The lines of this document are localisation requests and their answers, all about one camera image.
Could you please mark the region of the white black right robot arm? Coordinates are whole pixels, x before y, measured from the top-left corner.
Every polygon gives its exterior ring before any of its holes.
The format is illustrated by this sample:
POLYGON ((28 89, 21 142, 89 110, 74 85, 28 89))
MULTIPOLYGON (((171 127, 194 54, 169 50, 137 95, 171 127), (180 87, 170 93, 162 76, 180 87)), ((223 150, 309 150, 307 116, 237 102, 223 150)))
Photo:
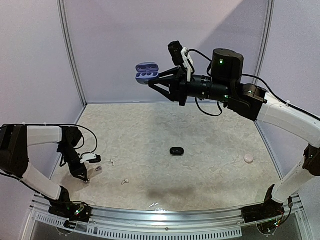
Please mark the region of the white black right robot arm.
POLYGON ((213 100, 241 117, 261 121, 285 130, 308 143, 304 159, 284 177, 272 185, 259 206, 262 218, 269 218, 305 183, 320 175, 320 119, 288 101, 282 100, 267 85, 243 84, 244 57, 233 50, 216 48, 212 53, 210 74, 196 75, 190 60, 190 50, 171 49, 175 68, 149 80, 148 86, 180 106, 188 97, 213 100))

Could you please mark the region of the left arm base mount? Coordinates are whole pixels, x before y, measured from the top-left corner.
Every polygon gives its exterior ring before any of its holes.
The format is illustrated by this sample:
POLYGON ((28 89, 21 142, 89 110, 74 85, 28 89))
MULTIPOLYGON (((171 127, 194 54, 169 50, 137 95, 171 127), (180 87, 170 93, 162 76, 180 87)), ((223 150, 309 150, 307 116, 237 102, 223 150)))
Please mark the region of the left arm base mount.
POLYGON ((92 208, 87 203, 80 201, 51 201, 48 212, 52 215, 66 218, 71 222, 88 223, 91 218, 92 208))

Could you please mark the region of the blue-grey oval charging case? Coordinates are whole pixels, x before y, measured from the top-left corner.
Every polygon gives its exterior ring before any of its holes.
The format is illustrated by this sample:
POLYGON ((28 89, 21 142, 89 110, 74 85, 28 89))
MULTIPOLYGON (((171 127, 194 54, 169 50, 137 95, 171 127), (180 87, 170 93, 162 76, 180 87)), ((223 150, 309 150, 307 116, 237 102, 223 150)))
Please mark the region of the blue-grey oval charging case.
POLYGON ((142 62, 135 66, 136 81, 141 85, 148 85, 150 80, 159 77, 159 66, 155 62, 142 62))

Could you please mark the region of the black earbud charging case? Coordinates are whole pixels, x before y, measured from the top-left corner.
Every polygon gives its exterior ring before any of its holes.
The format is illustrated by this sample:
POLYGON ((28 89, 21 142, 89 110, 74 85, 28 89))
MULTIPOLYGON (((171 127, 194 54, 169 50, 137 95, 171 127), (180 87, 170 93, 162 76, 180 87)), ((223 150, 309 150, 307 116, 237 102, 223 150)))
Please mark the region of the black earbud charging case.
POLYGON ((183 156, 184 155, 184 149, 182 147, 171 147, 169 150, 169 153, 172 156, 183 156))

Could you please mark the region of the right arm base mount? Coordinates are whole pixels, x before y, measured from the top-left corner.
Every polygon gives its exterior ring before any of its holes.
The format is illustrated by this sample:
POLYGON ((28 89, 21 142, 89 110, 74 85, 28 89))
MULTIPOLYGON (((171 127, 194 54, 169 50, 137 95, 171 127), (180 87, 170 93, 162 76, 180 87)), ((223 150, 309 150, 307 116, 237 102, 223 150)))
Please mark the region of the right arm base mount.
POLYGON ((272 199, 267 199, 260 204, 241 208, 241 216, 245 223, 252 223, 277 216, 283 216, 284 213, 284 204, 278 203, 272 199))

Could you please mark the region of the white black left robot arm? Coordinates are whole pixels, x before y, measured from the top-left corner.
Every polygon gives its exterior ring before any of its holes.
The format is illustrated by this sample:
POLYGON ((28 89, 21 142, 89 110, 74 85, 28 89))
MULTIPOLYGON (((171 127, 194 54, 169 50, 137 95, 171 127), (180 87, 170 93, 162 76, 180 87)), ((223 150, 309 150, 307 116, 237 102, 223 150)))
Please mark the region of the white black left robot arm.
POLYGON ((63 217, 70 217, 75 210, 68 190, 37 169, 30 159, 30 148, 55 145, 61 165, 68 167, 73 178, 87 183, 90 179, 85 154, 78 153, 83 137, 81 126, 76 124, 4 124, 0 128, 0 170, 55 202, 55 209, 63 217))

